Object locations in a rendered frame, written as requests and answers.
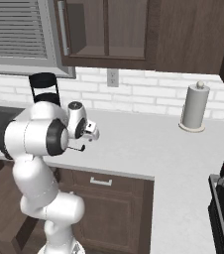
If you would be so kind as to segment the thin black curved bar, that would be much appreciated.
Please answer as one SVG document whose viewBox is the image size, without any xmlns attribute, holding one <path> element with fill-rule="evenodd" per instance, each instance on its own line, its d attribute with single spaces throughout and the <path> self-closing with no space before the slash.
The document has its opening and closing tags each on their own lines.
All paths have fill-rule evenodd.
<svg viewBox="0 0 224 254">
<path fill-rule="evenodd" d="M 78 151 L 78 152 L 83 152 L 85 150 L 85 145 L 82 145 L 80 148 L 75 148 L 75 147 L 67 147 L 70 150 Z"/>
</svg>

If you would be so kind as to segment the brown wooden drawer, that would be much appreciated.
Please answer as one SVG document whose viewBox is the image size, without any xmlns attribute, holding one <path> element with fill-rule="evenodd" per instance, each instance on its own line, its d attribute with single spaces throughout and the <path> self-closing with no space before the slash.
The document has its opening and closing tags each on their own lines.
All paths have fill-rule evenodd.
<svg viewBox="0 0 224 254">
<path fill-rule="evenodd" d="M 21 212 L 12 166 L 0 160 L 0 254 L 38 254 L 45 244 L 43 223 Z"/>
</svg>

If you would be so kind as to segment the brown glass cupboard door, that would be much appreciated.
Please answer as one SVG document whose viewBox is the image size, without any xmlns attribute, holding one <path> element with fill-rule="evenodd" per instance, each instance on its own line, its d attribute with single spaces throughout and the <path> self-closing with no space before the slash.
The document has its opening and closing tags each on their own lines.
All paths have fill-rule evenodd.
<svg viewBox="0 0 224 254">
<path fill-rule="evenodd" d="M 68 56 L 63 54 L 58 1 L 64 66 L 156 68 L 162 0 L 63 0 Z"/>
</svg>

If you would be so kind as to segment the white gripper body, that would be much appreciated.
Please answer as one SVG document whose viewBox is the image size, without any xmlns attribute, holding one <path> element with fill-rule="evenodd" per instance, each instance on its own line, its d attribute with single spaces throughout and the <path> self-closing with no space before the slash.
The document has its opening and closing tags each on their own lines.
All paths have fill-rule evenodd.
<svg viewBox="0 0 224 254">
<path fill-rule="evenodd" d="M 85 131 L 84 136 L 86 139 L 89 141 L 95 140 L 97 141 L 99 139 L 100 133 L 98 129 L 94 129 L 92 132 L 90 131 Z"/>
</svg>

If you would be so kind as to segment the brown lower cupboard door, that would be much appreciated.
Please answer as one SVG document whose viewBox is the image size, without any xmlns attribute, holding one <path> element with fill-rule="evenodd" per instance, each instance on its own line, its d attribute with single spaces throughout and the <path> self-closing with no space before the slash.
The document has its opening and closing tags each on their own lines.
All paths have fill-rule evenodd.
<svg viewBox="0 0 224 254">
<path fill-rule="evenodd" d="M 82 219 L 73 225 L 83 247 L 112 254 L 150 254 L 153 196 L 142 197 L 79 191 L 85 204 Z"/>
</svg>

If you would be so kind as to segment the brown solid cupboard door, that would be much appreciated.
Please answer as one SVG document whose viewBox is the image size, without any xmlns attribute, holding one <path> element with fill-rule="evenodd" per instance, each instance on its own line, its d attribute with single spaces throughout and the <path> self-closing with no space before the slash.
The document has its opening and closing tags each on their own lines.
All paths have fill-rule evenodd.
<svg viewBox="0 0 224 254">
<path fill-rule="evenodd" d="M 218 74 L 224 0 L 162 0 L 156 71 Z"/>
</svg>

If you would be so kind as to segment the grey window blind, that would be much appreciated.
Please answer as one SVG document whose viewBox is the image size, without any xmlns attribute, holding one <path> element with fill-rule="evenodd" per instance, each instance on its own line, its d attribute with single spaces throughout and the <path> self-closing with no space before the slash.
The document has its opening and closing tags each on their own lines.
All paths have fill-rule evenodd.
<svg viewBox="0 0 224 254">
<path fill-rule="evenodd" d="M 37 72 L 75 77 L 61 62 L 54 0 L 0 0 L 0 73 Z"/>
</svg>

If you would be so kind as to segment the brown drawer front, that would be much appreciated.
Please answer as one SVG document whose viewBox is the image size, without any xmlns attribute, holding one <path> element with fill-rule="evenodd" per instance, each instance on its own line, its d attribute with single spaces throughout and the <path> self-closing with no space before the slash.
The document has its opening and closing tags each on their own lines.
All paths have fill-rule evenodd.
<svg viewBox="0 0 224 254">
<path fill-rule="evenodd" d="M 95 191 L 116 192 L 121 194 L 143 197 L 145 193 L 154 190 L 154 182 L 129 177 L 98 174 L 86 171 L 57 168 L 59 182 L 68 188 L 90 189 Z M 90 178 L 98 181 L 112 180 L 112 186 L 100 186 L 90 183 Z"/>
</svg>

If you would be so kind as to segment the white paper towel roll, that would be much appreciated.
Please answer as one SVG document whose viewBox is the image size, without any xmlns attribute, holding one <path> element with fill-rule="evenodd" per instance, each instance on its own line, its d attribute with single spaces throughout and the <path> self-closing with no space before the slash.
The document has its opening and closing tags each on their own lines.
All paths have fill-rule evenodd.
<svg viewBox="0 0 224 254">
<path fill-rule="evenodd" d="M 203 125 L 203 116 L 208 100 L 210 87 L 203 81 L 191 84 L 186 93 L 185 102 L 182 106 L 182 112 L 178 126 L 187 132 L 199 133 L 205 127 Z"/>
</svg>

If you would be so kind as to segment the grey wall socket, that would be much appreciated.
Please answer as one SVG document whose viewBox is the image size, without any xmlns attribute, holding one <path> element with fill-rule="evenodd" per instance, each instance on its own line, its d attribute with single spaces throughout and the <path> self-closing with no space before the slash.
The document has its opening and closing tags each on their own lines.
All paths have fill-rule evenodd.
<svg viewBox="0 0 224 254">
<path fill-rule="evenodd" d="M 117 68 L 107 69 L 107 85 L 109 87 L 119 86 L 119 70 Z"/>
</svg>

